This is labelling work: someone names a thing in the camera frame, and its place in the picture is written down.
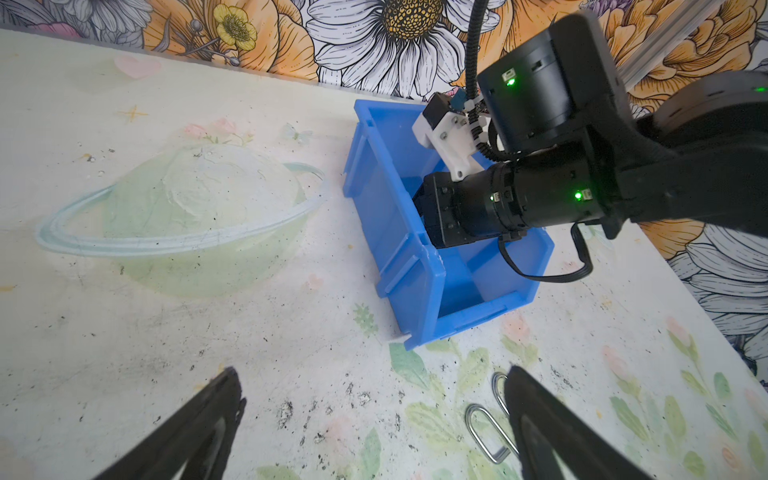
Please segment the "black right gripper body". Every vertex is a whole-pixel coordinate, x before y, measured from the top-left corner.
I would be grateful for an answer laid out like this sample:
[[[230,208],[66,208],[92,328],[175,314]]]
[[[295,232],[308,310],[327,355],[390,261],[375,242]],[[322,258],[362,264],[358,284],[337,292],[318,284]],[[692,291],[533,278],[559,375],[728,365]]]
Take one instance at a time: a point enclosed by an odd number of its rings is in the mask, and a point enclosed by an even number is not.
[[[530,229],[523,221],[509,163],[494,164],[461,181],[448,172],[429,174],[413,202],[437,249],[498,237],[515,241]]]

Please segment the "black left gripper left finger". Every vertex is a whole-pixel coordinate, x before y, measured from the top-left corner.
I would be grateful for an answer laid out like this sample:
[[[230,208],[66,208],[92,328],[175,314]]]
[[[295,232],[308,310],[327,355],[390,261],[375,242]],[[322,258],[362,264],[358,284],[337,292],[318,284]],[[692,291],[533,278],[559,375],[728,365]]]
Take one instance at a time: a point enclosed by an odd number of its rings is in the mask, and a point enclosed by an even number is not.
[[[247,399],[225,368],[99,479],[221,479]]]

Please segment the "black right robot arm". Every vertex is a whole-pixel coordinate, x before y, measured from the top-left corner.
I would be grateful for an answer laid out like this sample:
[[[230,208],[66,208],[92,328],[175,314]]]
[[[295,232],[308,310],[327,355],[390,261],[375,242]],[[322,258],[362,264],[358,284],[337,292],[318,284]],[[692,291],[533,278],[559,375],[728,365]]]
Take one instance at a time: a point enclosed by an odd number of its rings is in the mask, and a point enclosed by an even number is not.
[[[533,228],[698,220],[767,233],[767,76],[718,73],[634,119],[595,15],[557,21],[469,79],[475,174],[427,175],[413,201],[438,248]]]

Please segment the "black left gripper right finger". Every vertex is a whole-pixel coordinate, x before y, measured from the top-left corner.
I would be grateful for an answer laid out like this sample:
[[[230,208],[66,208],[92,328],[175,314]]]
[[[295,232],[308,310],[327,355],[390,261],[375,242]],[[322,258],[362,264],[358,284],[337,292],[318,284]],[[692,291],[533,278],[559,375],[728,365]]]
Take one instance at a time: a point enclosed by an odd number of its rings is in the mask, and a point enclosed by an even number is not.
[[[649,475],[594,432],[533,376],[513,366],[504,400],[525,479],[647,479]]]

